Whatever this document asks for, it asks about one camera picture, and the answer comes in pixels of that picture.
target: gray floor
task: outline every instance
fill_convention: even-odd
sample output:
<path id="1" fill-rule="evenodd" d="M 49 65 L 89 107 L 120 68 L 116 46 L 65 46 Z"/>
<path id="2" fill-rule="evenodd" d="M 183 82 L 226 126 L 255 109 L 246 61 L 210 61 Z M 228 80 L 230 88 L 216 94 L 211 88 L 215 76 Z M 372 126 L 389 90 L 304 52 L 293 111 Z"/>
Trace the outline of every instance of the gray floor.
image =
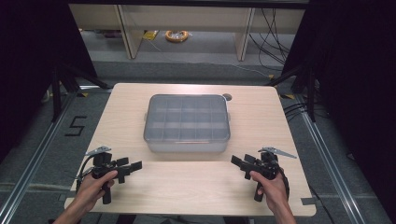
<path id="1" fill-rule="evenodd" d="M 259 51 L 249 41 L 247 56 L 238 62 L 233 45 L 233 35 L 224 33 L 191 32 L 189 39 L 181 44 L 168 43 L 159 33 L 152 42 L 143 41 L 134 60 L 126 58 L 125 48 L 120 38 L 104 38 L 95 32 L 82 33 L 86 46 L 101 80 L 108 84 L 117 82 L 159 82 L 159 83 L 205 83 L 231 85 L 263 85 L 269 75 L 279 76 L 279 72 L 261 66 Z M 262 42 L 259 35 L 253 35 Z M 280 35 L 280 42 L 289 47 L 293 35 Z M 278 50 L 266 47 L 277 57 Z M 281 64 L 268 56 L 261 55 L 265 66 L 281 69 Z M 290 94 L 289 79 L 277 86 L 279 94 Z M 91 85 L 80 80 L 81 85 Z M 109 92 L 90 91 L 86 97 L 76 97 L 68 108 L 64 119 L 49 145 L 49 150 L 41 162 L 29 189 L 24 194 L 10 223 L 47 223 L 63 211 L 64 196 L 70 189 L 74 175 L 83 159 L 99 118 L 106 106 Z M 298 103 L 295 99 L 281 97 L 284 107 Z M 13 148 L 0 164 L 0 202 L 4 202 L 15 183 L 20 179 L 25 167 L 33 157 L 50 126 L 52 102 L 43 103 L 36 112 L 35 119 L 27 128 L 22 141 Z M 378 199 L 362 175 L 357 164 L 348 159 L 348 152 L 338 135 L 332 120 L 323 106 L 315 107 L 318 128 L 325 144 L 340 170 L 347 187 L 356 200 L 366 223 L 390 223 Z M 287 116 L 290 130 L 302 161 L 308 183 L 318 193 L 322 203 L 318 203 L 313 217 L 297 217 L 299 223 L 331 223 L 325 212 L 329 210 L 335 223 L 351 223 L 337 189 L 318 153 L 318 148 L 305 125 L 304 116 L 298 112 Z M 79 137 L 68 137 L 75 133 L 69 125 L 75 116 L 77 125 L 84 126 Z M 115 223 L 118 215 L 89 213 L 82 223 Z M 169 218 L 173 223 L 177 217 L 139 216 L 135 223 L 161 223 Z M 272 217 L 252 217 L 255 223 L 275 223 Z M 219 223 L 218 217 L 184 217 L 190 223 Z"/>

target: transparent plastic container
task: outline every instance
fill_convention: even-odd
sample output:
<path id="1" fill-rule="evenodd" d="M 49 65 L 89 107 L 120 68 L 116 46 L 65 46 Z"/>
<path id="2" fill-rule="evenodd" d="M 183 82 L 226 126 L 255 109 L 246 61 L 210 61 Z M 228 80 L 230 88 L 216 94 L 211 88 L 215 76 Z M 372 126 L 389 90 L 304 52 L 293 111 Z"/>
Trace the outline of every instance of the transparent plastic container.
<path id="1" fill-rule="evenodd" d="M 221 152 L 230 139 L 222 95 L 158 94 L 151 97 L 144 139 L 154 152 Z"/>

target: hand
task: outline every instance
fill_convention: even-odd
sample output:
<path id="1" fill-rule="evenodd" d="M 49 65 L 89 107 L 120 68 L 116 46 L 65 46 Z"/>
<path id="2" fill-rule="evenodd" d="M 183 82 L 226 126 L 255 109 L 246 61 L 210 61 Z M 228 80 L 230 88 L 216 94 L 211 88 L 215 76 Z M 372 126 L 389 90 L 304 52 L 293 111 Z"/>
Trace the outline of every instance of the hand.
<path id="1" fill-rule="evenodd" d="M 93 209 L 96 201 L 105 195 L 105 191 L 101 187 L 107 181 L 109 188 L 114 185 L 113 178 L 116 175 L 117 171 L 111 171 L 99 179 L 94 179 L 92 174 L 86 175 L 79 187 L 76 198 L 67 206 L 54 223 L 77 223 L 81 220 L 86 213 Z"/>
<path id="2" fill-rule="evenodd" d="M 258 189 L 257 193 L 265 194 L 267 205 L 274 213 L 277 223 L 296 223 L 288 203 L 282 174 L 278 172 L 275 179 L 272 180 L 254 171 L 250 172 L 250 176 L 254 181 L 262 183 L 262 187 Z"/>

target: wooden table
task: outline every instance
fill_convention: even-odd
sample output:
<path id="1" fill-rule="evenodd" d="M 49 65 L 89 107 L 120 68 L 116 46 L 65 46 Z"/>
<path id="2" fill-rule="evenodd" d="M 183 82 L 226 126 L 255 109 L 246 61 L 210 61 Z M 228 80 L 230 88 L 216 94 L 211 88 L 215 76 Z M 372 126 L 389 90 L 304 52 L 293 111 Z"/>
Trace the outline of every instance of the wooden table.
<path id="1" fill-rule="evenodd" d="M 151 152 L 143 139 L 145 114 L 150 97 L 159 93 L 231 94 L 227 149 L 221 153 Z M 257 183 L 246 180 L 231 157 L 243 159 L 250 154 L 259 158 L 257 151 L 262 147 L 298 156 L 276 89 L 255 86 L 117 84 L 87 151 L 100 146 L 112 148 L 113 160 L 128 157 L 130 162 L 143 162 L 142 170 L 111 189 L 111 204 L 98 202 L 92 210 L 118 214 L 272 216 L 265 199 L 262 203 L 253 200 Z M 301 200 L 312 195 L 300 160 L 278 158 L 290 182 L 293 214 L 313 216 L 316 207 L 303 205 Z M 68 198 L 65 206 L 72 200 Z"/>

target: human hand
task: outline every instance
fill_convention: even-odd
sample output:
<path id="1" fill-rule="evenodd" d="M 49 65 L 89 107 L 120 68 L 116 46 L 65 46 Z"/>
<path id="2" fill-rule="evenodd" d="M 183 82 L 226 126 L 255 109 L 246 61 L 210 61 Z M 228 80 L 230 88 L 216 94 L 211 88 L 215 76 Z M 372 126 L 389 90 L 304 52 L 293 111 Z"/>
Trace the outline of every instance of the human hand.
<path id="1" fill-rule="evenodd" d="M 88 174 L 79 187 L 76 198 L 71 202 L 64 212 L 55 220 L 54 223 L 77 223 L 82 217 L 91 211 L 96 202 L 105 195 L 102 186 L 108 182 L 107 186 L 111 188 L 114 185 L 113 178 L 116 177 L 117 171 L 111 171 L 99 179 Z"/>
<path id="2" fill-rule="evenodd" d="M 262 183 L 262 187 L 258 189 L 257 193 L 265 194 L 268 208 L 274 213 L 277 223 L 295 223 L 282 174 L 278 172 L 272 180 L 255 171 L 251 171 L 249 174 L 254 181 Z"/>

